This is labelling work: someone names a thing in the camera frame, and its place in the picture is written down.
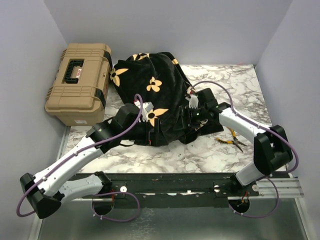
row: red label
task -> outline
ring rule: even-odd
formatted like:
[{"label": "red label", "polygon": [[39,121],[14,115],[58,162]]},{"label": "red label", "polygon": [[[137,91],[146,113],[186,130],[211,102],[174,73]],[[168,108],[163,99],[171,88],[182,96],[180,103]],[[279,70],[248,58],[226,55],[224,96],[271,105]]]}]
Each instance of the red label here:
[{"label": "red label", "polygon": [[79,68],[75,76],[77,79],[80,78],[81,71],[82,71],[82,68]]}]

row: orange wire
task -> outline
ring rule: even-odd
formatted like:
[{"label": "orange wire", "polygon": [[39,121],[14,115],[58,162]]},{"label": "orange wire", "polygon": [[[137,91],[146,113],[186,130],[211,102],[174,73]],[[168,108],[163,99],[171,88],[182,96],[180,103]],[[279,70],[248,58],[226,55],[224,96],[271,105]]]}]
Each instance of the orange wire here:
[{"label": "orange wire", "polygon": [[114,202],[114,201],[115,201],[115,195],[114,195],[114,194],[112,194],[111,199],[112,199],[112,202]]}]

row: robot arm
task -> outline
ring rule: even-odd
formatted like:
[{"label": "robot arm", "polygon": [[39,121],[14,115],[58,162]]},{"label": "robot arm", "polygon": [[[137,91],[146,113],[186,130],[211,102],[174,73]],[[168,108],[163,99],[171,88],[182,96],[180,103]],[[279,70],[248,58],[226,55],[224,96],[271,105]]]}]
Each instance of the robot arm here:
[{"label": "robot arm", "polygon": [[[272,136],[261,128],[249,124],[232,112],[227,103],[218,104],[209,88],[197,93],[199,98],[198,108],[180,108],[176,129],[187,129],[200,127],[201,125],[219,126],[215,129],[223,130],[222,126],[230,127],[248,139],[254,146],[253,161],[230,177],[230,190],[237,190],[258,180],[264,175],[269,175],[278,168],[292,160],[292,152],[288,146],[282,143],[277,137]],[[139,108],[134,104],[126,104],[121,107],[111,123],[104,121],[97,123],[87,132],[87,135],[66,155],[43,171],[31,175],[26,173],[20,178],[22,189],[26,192],[39,180],[43,180],[32,192],[27,195],[27,199],[40,219],[52,215],[62,203],[88,196],[112,191],[112,182],[103,172],[96,172],[86,178],[69,181],[82,167],[105,154],[111,148],[118,146],[121,140],[135,140],[138,145],[162,146],[167,145],[163,135],[159,120],[156,119],[154,128],[148,128],[146,122],[140,122],[127,134],[102,145],[88,148],[77,153],[78,150],[98,143],[102,140],[110,139],[127,129],[137,118]],[[265,124],[253,122],[265,128],[272,129],[283,138],[287,139],[285,131],[280,126],[270,127]],[[216,130],[199,131],[200,135],[217,132]],[[66,158],[75,154],[69,161],[53,172],[48,178],[44,176],[52,171]]]}]

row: toolbox handle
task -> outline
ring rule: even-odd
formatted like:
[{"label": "toolbox handle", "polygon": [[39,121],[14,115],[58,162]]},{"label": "toolbox handle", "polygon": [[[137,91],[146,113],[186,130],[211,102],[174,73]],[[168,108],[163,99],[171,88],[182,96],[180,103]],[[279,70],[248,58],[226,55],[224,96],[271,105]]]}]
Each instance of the toolbox handle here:
[{"label": "toolbox handle", "polygon": [[68,67],[66,68],[65,75],[63,80],[67,84],[77,84],[79,81],[79,78],[77,77],[71,77],[72,71],[74,70],[74,67],[80,66],[82,67],[84,64],[83,60],[72,60],[69,62]]}]

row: wire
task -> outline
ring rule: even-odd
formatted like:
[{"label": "wire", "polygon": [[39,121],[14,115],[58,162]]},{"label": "wire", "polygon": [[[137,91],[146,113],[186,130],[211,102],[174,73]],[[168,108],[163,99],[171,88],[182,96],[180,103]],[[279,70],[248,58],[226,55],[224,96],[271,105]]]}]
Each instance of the wire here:
[{"label": "wire", "polygon": [[140,94],[136,94],[134,95],[134,99],[135,100],[139,100],[140,101],[140,110],[139,110],[139,113],[136,117],[136,119],[133,121],[133,123],[126,129],[124,130],[123,132],[119,133],[118,135],[116,136],[113,136],[113,137],[110,137],[108,139],[105,139],[105,140],[102,140],[102,141],[98,141],[98,142],[95,142],[93,144],[90,144],[88,146],[85,146],[83,148],[81,148],[80,150],[76,151],[75,153],[71,154],[70,156],[68,156],[67,158],[65,158],[63,161],[61,161],[59,164],[57,164],[53,169],[51,169],[46,175],[44,175],[39,181],[35,182],[27,191],[25,191],[25,193],[23,194],[23,196],[21,197],[21,199],[19,200],[18,202],[18,205],[16,207],[16,214],[23,218],[23,217],[27,217],[27,216],[30,216],[31,214],[34,214],[35,211],[31,211],[31,212],[28,212],[28,213],[24,213],[22,214],[20,212],[20,208],[21,208],[21,205],[23,203],[23,201],[25,200],[25,198],[28,196],[28,194],[33,190],[35,189],[35,187],[37,187],[39,184],[41,184],[42,182],[46,181],[47,178],[53,174],[58,168],[60,168],[63,164],[65,164],[67,161],[69,161],[70,159],[72,159],[74,156],[78,155],[79,153],[85,151],[85,150],[88,150],[90,148],[93,148],[95,146],[100,146],[102,144],[105,144],[105,143],[108,143],[108,142],[111,142],[117,138],[120,138],[122,137],[123,135],[125,135],[127,132],[129,132],[135,125],[136,123],[138,122],[138,120],[140,119],[141,117],[141,114],[142,114],[142,110],[143,110],[143,99],[141,97]]},{"label": "wire", "polygon": [[245,217],[245,218],[249,218],[249,219],[263,219],[263,218],[266,218],[266,217],[269,217],[270,215],[274,214],[278,207],[279,207],[279,204],[280,204],[280,197],[279,197],[279,191],[277,189],[277,186],[275,185],[275,183],[273,181],[271,181],[270,178],[268,178],[267,176],[265,177],[273,186],[274,186],[274,190],[275,190],[275,193],[276,193],[276,203],[275,203],[275,207],[273,208],[273,210],[265,215],[247,215],[247,214],[243,214],[243,213],[240,213],[236,210],[234,210],[234,208],[230,205],[229,203],[229,208],[232,209],[233,213],[234,214],[237,214],[237,215],[240,215],[242,217]]},{"label": "wire", "polygon": [[245,194],[244,194],[244,196],[243,196],[242,199],[241,199],[241,202],[242,202],[242,203],[244,203],[244,201],[245,201],[244,198],[245,198],[246,196],[248,196],[246,199],[249,200],[248,191],[245,191]]},{"label": "wire", "polygon": [[276,133],[275,131],[269,129],[269,128],[266,128],[264,126],[260,126],[259,124],[255,123],[254,121],[250,120],[249,118],[247,118],[246,116],[244,115],[241,115],[238,111],[236,111],[235,107],[234,107],[234,102],[232,100],[232,97],[231,97],[231,94],[229,93],[229,91],[224,87],[222,86],[221,84],[219,83],[216,83],[214,81],[210,81],[210,80],[204,80],[204,81],[199,81],[197,82],[195,85],[193,85],[193,87],[196,87],[197,85],[199,84],[204,84],[204,83],[209,83],[209,84],[215,84],[217,86],[219,86],[220,88],[222,88],[226,94],[228,95],[229,97],[229,100],[230,100],[230,105],[231,105],[231,110],[233,111],[234,114],[236,114],[237,116],[239,116],[239,118],[245,120],[246,122],[250,123],[251,125],[257,127],[257,128],[260,128],[262,130],[265,130],[266,132],[269,132],[271,134],[273,134],[274,136],[276,136],[277,138],[279,138],[282,142],[284,142],[293,152],[294,154],[294,157],[295,157],[295,164],[293,166],[292,169],[290,170],[286,170],[286,171],[278,171],[278,173],[281,173],[281,174],[288,174],[288,173],[291,173],[293,172],[294,170],[297,169],[298,165],[299,165],[299,156],[298,156],[298,153],[297,151],[295,150],[295,148],[287,141],[285,140],[282,136],[280,136],[278,133]]},{"label": "wire", "polygon": [[122,144],[122,143],[120,143],[119,145],[122,146],[122,147],[131,147],[131,146],[133,146],[133,145],[135,145],[135,144],[127,145],[127,144]]},{"label": "wire", "polygon": [[126,223],[126,222],[129,222],[129,221],[132,221],[133,219],[137,218],[141,212],[141,209],[140,209],[140,202],[138,200],[138,198],[132,194],[131,192],[125,192],[125,191],[114,191],[114,192],[108,192],[108,193],[102,193],[102,194],[96,194],[95,196],[98,196],[98,197],[101,197],[101,196],[108,196],[108,195],[114,195],[114,194],[126,194],[126,195],[130,195],[131,197],[134,198],[134,200],[136,201],[136,204],[137,204],[137,210],[136,210],[136,213],[134,214],[134,216],[130,217],[130,218],[127,218],[127,219],[115,219],[115,218],[111,218],[111,217],[107,217],[107,216],[103,216],[103,215],[99,215],[96,213],[96,210],[95,210],[95,206],[94,206],[94,203],[92,202],[92,211],[93,211],[93,216],[98,216],[100,217],[100,219],[107,219],[107,220],[110,220],[110,221],[113,221],[113,222],[118,222],[118,223]]}]

